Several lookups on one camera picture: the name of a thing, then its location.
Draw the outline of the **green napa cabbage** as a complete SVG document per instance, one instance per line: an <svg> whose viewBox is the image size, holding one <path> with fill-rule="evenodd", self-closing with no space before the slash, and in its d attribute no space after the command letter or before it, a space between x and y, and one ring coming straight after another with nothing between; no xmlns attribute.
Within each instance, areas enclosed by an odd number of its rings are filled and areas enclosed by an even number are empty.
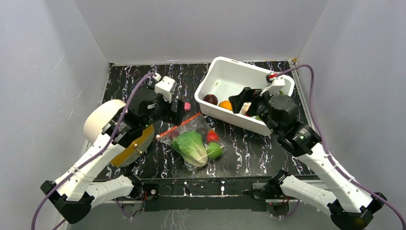
<svg viewBox="0 0 406 230"><path fill-rule="evenodd" d="M180 133L170 145L182 156L185 164L191 168L201 168L208 162L202 135L194 130Z"/></svg>

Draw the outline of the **white plastic bin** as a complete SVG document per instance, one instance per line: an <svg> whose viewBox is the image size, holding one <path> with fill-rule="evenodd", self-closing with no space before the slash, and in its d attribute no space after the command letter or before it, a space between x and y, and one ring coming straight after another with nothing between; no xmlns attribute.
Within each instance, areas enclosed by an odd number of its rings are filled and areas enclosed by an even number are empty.
<svg viewBox="0 0 406 230"><path fill-rule="evenodd" d="M263 90L268 86L265 77L269 73L272 73L272 71L226 57L216 57L195 91L195 100L200 105L201 112L204 115L263 136L269 136L271 131L262 121L245 115L234 114L232 111L203 100L205 95L214 94L218 101L222 102L228 100L230 96L241 93L244 87ZM281 92L291 96L295 85L294 80L288 75L282 76L285 79L285 86L281 89Z"/></svg>

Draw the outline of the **clear zip top bag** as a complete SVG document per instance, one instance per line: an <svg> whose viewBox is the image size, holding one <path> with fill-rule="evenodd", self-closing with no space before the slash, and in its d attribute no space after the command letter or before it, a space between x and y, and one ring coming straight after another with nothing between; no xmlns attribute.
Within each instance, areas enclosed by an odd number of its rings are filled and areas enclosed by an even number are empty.
<svg viewBox="0 0 406 230"><path fill-rule="evenodd" d="M172 147L183 158L188 171L195 171L215 162L227 151L226 143L200 112L179 126L157 135L156 139Z"/></svg>

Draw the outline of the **red tomato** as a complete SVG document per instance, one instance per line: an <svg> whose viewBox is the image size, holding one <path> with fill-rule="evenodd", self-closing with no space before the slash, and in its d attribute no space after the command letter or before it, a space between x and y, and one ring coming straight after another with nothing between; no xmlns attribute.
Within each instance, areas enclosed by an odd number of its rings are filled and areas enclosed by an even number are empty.
<svg viewBox="0 0 406 230"><path fill-rule="evenodd" d="M219 141L219 136L216 134L216 132L213 130L209 130L206 135L206 142L211 143L211 142L218 142L218 141Z"/></svg>

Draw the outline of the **green bumpy fruit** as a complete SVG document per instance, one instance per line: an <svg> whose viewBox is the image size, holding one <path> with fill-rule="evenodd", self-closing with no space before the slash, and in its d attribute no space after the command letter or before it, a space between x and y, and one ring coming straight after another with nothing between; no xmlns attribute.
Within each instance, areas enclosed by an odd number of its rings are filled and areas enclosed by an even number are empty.
<svg viewBox="0 0 406 230"><path fill-rule="evenodd" d="M215 160L223 154L223 146L216 142L210 142L207 146L207 156L209 159Z"/></svg>

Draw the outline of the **dark purple fruit back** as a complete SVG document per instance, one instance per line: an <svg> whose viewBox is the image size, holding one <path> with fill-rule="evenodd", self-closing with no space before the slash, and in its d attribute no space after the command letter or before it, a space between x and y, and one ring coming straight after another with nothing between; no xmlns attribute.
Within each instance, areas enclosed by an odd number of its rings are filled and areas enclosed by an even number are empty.
<svg viewBox="0 0 406 230"><path fill-rule="evenodd" d="M196 128L195 131L198 132L199 134L201 134L202 137L205 137L207 135L207 133L208 133L208 129L205 128L205 127Z"/></svg>

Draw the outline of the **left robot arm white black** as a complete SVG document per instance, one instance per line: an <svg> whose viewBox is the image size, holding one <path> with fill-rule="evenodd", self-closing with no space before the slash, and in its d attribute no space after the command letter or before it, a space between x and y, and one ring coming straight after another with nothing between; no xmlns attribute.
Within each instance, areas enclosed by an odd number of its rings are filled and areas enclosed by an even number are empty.
<svg viewBox="0 0 406 230"><path fill-rule="evenodd" d="M138 160L152 143L155 122L182 123L184 101L166 101L165 93L149 94L149 100L139 103L145 109L143 114L137 111L135 102L119 99L94 110L83 129L89 149L64 175L41 185L66 222L78 223L92 208L107 201L124 196L138 199L143 194L140 180L130 174L101 183L95 178L108 164L127 167Z"/></svg>

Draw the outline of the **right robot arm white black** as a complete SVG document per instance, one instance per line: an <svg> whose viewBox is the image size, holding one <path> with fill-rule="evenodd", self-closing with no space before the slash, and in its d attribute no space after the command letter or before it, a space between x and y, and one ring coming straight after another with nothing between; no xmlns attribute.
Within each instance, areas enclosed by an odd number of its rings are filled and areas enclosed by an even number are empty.
<svg viewBox="0 0 406 230"><path fill-rule="evenodd" d="M321 137L307 124L298 120L298 105L288 95L270 95L260 89L246 87L229 101L234 113L249 103L247 114L259 116L278 143L294 157L305 163L323 181L326 189L279 171L262 188L251 190L262 199L290 196L327 214L341 230L362 230L383 207L384 195L370 194L358 188L349 176L340 173L338 165L322 146Z"/></svg>

